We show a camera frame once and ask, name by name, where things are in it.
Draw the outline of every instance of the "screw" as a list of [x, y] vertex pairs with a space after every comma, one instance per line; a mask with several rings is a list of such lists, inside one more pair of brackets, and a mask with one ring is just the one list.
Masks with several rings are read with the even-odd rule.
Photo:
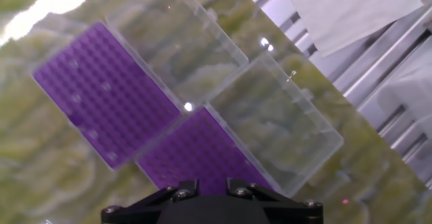
[[320, 202], [317, 202], [316, 200], [306, 200], [303, 202], [303, 204], [305, 204], [307, 207], [318, 207], [321, 206], [322, 204]]
[[236, 193], [237, 196], [245, 196], [250, 193], [250, 191], [247, 188], [237, 188], [234, 193]]
[[106, 213], [114, 213], [116, 211], [118, 211], [121, 207], [120, 206], [108, 206], [107, 208], [105, 208], [105, 212]]
[[190, 194], [190, 191], [189, 190], [179, 190], [175, 194], [178, 198], [185, 198]]

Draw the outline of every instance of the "purple pipette tip rack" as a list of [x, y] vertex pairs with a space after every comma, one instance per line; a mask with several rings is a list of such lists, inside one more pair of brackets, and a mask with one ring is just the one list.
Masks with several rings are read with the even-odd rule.
[[200, 194], [225, 194], [226, 178], [271, 188], [206, 108], [190, 116], [138, 162], [158, 188], [200, 180]]
[[111, 168], [181, 114], [102, 23], [33, 76]]

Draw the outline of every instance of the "transparent plastic box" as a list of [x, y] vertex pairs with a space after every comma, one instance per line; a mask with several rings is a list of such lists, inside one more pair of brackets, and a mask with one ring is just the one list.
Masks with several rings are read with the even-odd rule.
[[197, 0], [130, 0], [110, 30], [183, 103], [202, 103], [247, 57]]
[[270, 56], [261, 55], [225, 85], [209, 104], [286, 196], [293, 196], [343, 144]]

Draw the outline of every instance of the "white cloth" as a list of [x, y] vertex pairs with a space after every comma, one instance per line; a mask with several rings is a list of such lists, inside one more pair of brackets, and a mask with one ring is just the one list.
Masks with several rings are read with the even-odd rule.
[[408, 15], [421, 0], [292, 0], [323, 56]]

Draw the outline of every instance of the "table surface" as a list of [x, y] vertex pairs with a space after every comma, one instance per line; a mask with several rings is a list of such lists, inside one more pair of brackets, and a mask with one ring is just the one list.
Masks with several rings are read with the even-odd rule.
[[[45, 0], [0, 0], [0, 223], [98, 223], [102, 208], [156, 190], [133, 164], [109, 170], [29, 76], [128, 0], [56, 1], [57, 14], [45, 16]], [[269, 54], [287, 74], [296, 72], [293, 81], [344, 137], [294, 199], [322, 201], [328, 223], [432, 222], [423, 183], [253, 1], [199, 1], [250, 61], [266, 38]], [[39, 22], [27, 25], [30, 18]]]

